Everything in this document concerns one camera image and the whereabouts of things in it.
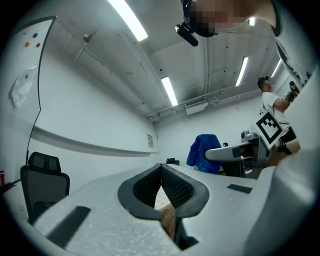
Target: ceiling light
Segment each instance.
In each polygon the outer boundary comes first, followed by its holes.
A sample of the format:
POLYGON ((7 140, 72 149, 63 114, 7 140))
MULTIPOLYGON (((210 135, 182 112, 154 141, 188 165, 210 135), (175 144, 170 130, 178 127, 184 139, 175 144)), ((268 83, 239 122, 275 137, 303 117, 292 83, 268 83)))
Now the ceiling light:
POLYGON ((276 67, 275 67, 275 69, 274 69, 274 71, 273 71, 273 73, 272 73, 272 75, 271 75, 272 78, 275 76, 275 74, 276 74, 276 72, 277 72, 277 70, 278 70, 278 68, 279 68, 279 66, 280 66, 280 63, 281 63, 281 59, 279 59, 279 62, 278 62, 278 64, 276 65, 276 67))
POLYGON ((246 71, 248 60, 249 60, 248 57, 243 57, 241 71, 240 71, 239 78, 238 78, 238 81, 236 82, 235 86, 239 86, 240 85, 242 77, 244 76, 244 73, 246 71))
POLYGON ((249 19, 249 25, 250 25, 250 26, 254 26, 255 23, 256 23, 256 18, 250 18, 250 19, 249 19))
POLYGON ((168 96, 170 98, 172 106, 174 107, 174 106, 178 105, 176 95, 175 95, 174 89, 172 88, 169 76, 162 78, 161 81, 162 81, 163 86, 166 90, 166 93, 168 94, 168 96))
POLYGON ((117 13, 121 16, 124 22, 131 29, 136 39, 140 42, 148 37, 146 31, 142 27, 140 21, 130 9, 125 0, 108 0, 117 13))

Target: ceiling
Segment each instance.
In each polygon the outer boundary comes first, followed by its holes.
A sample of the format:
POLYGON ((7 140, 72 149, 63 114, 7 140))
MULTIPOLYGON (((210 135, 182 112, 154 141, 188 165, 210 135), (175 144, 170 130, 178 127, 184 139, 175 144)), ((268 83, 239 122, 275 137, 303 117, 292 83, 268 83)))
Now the ceiling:
POLYGON ((264 21, 211 38, 197 36, 199 46, 192 47, 175 31, 183 21, 180 0, 126 2, 148 34, 142 42, 107 0, 46 1, 30 15, 57 16, 49 40, 145 116, 172 106, 161 82, 165 76, 179 104, 207 94, 208 100, 223 101, 256 91, 257 78, 270 76, 279 61, 264 21), (86 33, 94 35, 77 57, 86 33), (244 56, 248 66, 235 87, 244 56))

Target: black cap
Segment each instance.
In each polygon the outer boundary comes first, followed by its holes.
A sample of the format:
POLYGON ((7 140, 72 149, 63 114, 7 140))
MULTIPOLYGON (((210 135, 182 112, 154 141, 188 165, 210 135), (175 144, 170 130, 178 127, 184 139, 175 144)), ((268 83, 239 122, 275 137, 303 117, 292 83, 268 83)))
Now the black cap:
POLYGON ((269 80, 269 76, 265 76, 265 77, 260 77, 258 78, 257 84, 258 87, 261 89, 262 85, 264 84, 264 81, 268 81, 269 80))
POLYGON ((203 23, 197 22, 197 18, 191 16, 190 7, 192 0, 181 0, 181 3, 183 7, 184 21, 195 33, 204 38, 210 38, 216 35, 214 28, 205 28, 203 23))

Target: black shorts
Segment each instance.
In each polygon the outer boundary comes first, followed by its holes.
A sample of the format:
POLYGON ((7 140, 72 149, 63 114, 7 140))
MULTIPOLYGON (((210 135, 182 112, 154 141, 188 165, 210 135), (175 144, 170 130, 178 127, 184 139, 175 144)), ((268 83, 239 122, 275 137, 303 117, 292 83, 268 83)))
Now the black shorts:
POLYGON ((292 130, 291 127, 289 127, 289 131, 288 131, 285 135, 283 135, 283 136, 281 137, 281 140, 282 140, 284 143, 287 143, 287 142, 293 141, 295 138, 297 138, 297 137, 296 137, 294 131, 292 130))

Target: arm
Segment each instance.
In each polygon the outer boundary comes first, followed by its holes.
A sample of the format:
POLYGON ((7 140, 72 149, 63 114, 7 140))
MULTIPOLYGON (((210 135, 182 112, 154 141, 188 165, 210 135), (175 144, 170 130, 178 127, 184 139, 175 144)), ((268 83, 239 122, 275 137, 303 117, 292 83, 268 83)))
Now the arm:
POLYGON ((279 110, 280 112, 285 112, 290 106, 290 102, 286 99, 277 98, 273 103, 273 108, 279 110))

